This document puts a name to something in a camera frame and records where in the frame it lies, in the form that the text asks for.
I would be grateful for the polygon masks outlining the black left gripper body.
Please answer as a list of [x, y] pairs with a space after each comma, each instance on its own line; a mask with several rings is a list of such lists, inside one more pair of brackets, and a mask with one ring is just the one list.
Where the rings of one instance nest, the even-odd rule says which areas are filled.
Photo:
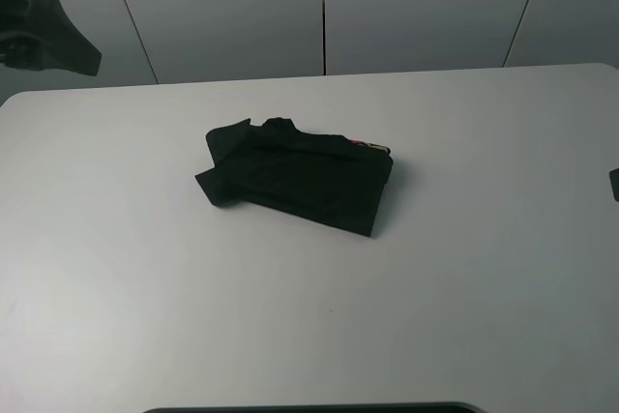
[[59, 0], [1, 0], [1, 64], [16, 70], [50, 70], [48, 26], [56, 22]]

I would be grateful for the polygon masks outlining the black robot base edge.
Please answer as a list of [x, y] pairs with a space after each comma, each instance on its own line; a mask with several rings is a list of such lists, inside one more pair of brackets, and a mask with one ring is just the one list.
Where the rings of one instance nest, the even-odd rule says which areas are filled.
[[477, 413], [463, 402], [374, 403], [226, 407], [162, 407], [146, 413]]

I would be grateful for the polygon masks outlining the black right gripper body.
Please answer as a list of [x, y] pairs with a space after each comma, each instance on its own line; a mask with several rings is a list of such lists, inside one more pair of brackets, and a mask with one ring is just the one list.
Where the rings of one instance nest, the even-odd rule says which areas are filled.
[[613, 198], [615, 201], [619, 201], [619, 168], [615, 168], [609, 172], [609, 181]]

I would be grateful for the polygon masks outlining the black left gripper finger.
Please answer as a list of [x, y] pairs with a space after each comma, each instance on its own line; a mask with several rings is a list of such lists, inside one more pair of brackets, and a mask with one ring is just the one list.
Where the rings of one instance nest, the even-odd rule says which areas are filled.
[[41, 39], [45, 70], [98, 75], [101, 52], [76, 29], [59, 2], [44, 9]]

